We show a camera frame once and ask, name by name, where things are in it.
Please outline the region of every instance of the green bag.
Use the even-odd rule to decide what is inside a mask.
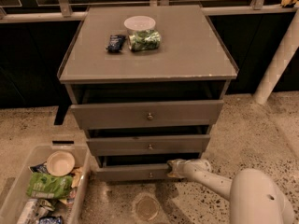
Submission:
[[[26,194],[32,198],[60,199],[68,196],[73,177],[32,173]]]

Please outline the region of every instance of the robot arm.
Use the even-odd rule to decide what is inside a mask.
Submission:
[[[292,224],[294,212],[287,197],[263,172],[245,169],[234,179],[211,172],[207,160],[174,160],[171,177],[188,178],[230,202],[231,224]]]

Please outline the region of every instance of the white bowl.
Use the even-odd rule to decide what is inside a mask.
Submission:
[[[133,32],[154,29],[156,21],[153,18],[146,16],[135,16],[124,21],[124,26],[128,29],[128,33],[131,35]]]
[[[52,153],[47,159],[47,170],[51,175],[68,175],[75,166],[74,156],[65,151]]]

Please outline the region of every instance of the plastic bin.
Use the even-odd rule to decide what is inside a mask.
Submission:
[[[71,213],[68,215],[68,219],[65,220],[67,224],[79,224],[79,217],[82,210],[82,205],[85,198],[86,188],[88,185],[88,179],[90,175],[90,152],[86,146],[38,146],[35,147],[25,164],[21,169],[21,173],[14,181],[4,203],[0,210],[0,223],[1,224],[14,224],[17,223],[21,211],[28,201],[29,197],[26,195],[26,190],[31,177],[31,171],[29,166],[34,166],[39,163],[43,163],[47,160],[48,156],[57,150],[68,151],[75,157],[75,166],[83,167],[82,178],[79,182],[77,196],[72,208]],[[60,203],[53,214],[54,216],[66,216],[67,208]]]

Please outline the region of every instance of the terrazzo floor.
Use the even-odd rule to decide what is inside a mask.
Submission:
[[[273,93],[266,105],[257,105],[249,94],[227,95],[224,102],[203,158],[218,175],[233,178],[244,168],[270,175],[291,201],[299,224],[299,92]],[[72,113],[64,125],[53,125],[56,110],[0,110],[0,207],[33,147],[62,138],[85,144]],[[152,216],[146,217],[149,210]],[[105,183],[92,176],[79,223],[229,223],[229,203],[187,180]]]

